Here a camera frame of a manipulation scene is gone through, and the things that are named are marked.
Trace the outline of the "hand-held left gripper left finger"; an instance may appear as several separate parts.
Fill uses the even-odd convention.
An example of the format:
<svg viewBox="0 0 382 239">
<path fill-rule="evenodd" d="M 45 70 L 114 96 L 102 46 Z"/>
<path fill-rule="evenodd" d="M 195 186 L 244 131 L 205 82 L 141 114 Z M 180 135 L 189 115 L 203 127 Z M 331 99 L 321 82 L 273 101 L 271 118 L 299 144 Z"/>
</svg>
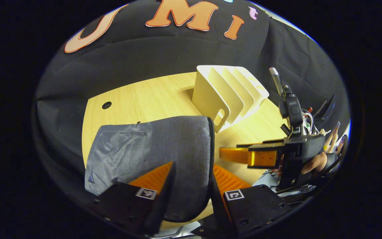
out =
<svg viewBox="0 0 382 239">
<path fill-rule="evenodd" d="M 94 199 L 93 213 L 118 229 L 153 236 L 168 206 L 175 166 L 169 162 L 128 184 L 113 183 Z"/>
</svg>

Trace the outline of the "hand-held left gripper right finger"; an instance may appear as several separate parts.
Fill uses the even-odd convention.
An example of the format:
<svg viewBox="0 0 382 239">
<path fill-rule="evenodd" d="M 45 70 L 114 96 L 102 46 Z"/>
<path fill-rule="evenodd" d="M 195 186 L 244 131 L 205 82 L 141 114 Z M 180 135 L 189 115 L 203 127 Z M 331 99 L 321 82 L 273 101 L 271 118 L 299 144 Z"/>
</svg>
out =
<svg viewBox="0 0 382 239">
<path fill-rule="evenodd" d="M 291 211 L 268 186 L 251 186 L 219 165 L 213 166 L 212 204 L 220 234 L 248 237 Z"/>
</svg>

